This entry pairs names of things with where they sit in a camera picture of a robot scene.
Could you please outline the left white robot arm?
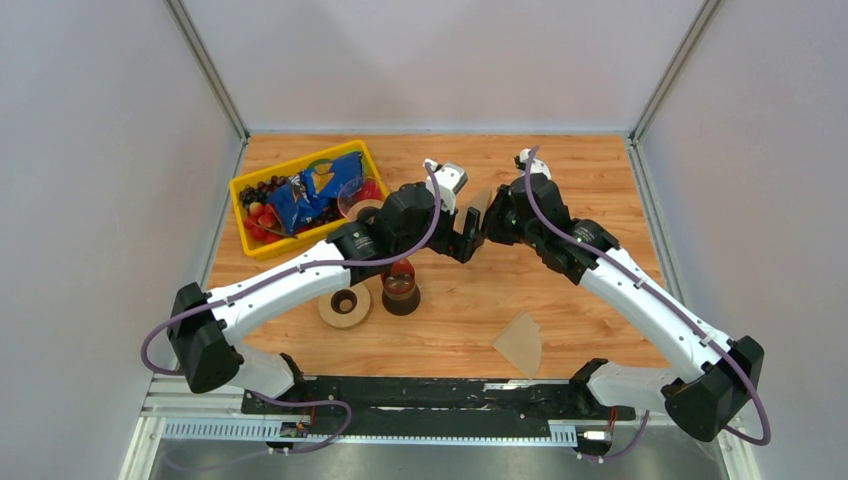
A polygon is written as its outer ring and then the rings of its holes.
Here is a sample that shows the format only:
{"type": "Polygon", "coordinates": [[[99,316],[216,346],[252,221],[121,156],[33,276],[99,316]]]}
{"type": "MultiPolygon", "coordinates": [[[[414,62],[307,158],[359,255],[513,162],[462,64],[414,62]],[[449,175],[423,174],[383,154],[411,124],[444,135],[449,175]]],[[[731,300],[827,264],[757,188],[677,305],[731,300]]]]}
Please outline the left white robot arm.
{"type": "Polygon", "coordinates": [[[483,243],[487,206],[477,198],[462,213],[449,211],[424,183],[407,184],[383,202],[356,203],[346,224],[275,268],[215,291],[195,282],[181,287],[166,328],[179,375],[195,394],[232,385],[266,395],[280,413],[297,412],[306,388],[291,358],[256,350],[244,339],[294,307],[388,272],[419,249],[469,261],[483,243]]]}

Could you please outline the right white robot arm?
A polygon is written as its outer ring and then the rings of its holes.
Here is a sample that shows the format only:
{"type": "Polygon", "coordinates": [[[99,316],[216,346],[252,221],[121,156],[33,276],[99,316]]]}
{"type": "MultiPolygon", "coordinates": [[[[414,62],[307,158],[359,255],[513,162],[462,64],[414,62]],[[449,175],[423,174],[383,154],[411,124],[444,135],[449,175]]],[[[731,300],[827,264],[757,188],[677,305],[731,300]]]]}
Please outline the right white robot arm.
{"type": "Polygon", "coordinates": [[[631,407],[665,413],[700,441],[726,430],[754,445],[770,442],[757,391],[763,347],[749,336],[733,339],[688,310],[607,229],[571,216],[545,175],[500,186],[482,229],[493,243],[532,248],[550,270],[614,308],[668,361],[665,369],[588,362],[572,378],[577,413],[592,418],[608,407],[631,407]]]}

